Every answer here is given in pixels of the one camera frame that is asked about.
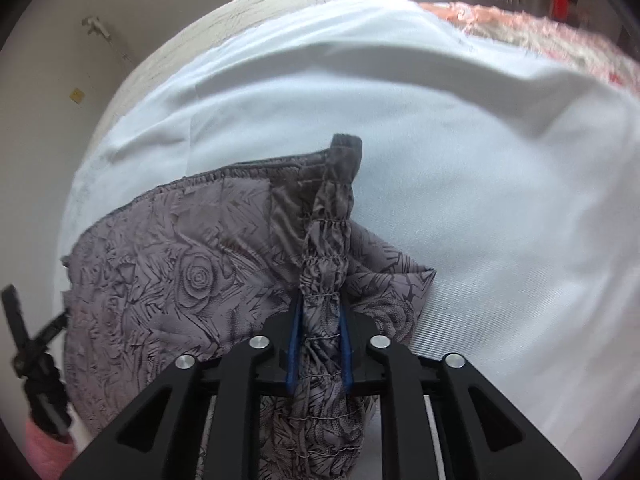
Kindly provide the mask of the grey quilted rose-pattern jacket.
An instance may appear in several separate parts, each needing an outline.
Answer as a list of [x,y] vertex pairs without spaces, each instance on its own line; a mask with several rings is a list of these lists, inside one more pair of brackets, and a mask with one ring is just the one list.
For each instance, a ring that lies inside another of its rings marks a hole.
[[183,353],[208,360],[303,298],[298,379],[262,399],[264,479],[344,479],[373,402],[343,387],[341,306],[406,342],[432,269],[352,221],[356,136],[323,151],[242,162],[153,188],[96,222],[65,258],[70,400],[90,434]]

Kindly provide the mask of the pink checked cloth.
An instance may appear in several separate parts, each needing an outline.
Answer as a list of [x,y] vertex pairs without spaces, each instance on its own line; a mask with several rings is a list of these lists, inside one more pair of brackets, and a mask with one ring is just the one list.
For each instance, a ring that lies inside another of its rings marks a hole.
[[58,480],[76,458],[77,446],[70,434],[52,437],[29,418],[25,427],[25,456],[42,480]]

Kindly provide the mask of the wall pipe fitting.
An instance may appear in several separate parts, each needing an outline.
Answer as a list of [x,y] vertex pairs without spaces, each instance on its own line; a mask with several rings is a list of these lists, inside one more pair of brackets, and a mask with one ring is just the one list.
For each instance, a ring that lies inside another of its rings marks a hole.
[[97,16],[87,16],[81,21],[81,25],[87,29],[88,35],[95,34],[101,36],[106,41],[110,41],[112,39],[110,32]]

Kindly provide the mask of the yellow wall socket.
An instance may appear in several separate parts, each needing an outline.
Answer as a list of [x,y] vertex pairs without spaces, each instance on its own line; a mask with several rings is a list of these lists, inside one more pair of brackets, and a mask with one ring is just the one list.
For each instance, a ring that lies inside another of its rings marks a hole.
[[84,97],[85,93],[78,88],[75,88],[72,92],[70,92],[70,99],[76,104],[80,104]]

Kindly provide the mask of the white embroidered bed sheet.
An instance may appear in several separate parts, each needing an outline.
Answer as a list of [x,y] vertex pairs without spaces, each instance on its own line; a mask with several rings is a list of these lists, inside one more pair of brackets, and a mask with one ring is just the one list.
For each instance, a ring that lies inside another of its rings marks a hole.
[[74,177],[68,255],[157,185],[363,142],[355,219],[437,272],[413,339],[457,351],[586,479],[639,418],[639,101],[459,32],[408,0],[335,0],[216,47],[190,40],[124,84]]

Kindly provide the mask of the pink floral quilt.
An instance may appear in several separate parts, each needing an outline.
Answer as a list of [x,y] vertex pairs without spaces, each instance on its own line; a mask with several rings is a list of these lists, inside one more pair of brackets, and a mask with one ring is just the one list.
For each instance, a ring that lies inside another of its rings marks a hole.
[[623,88],[633,96],[639,94],[639,63],[595,32],[495,6],[422,2],[420,7],[469,36],[522,48]]

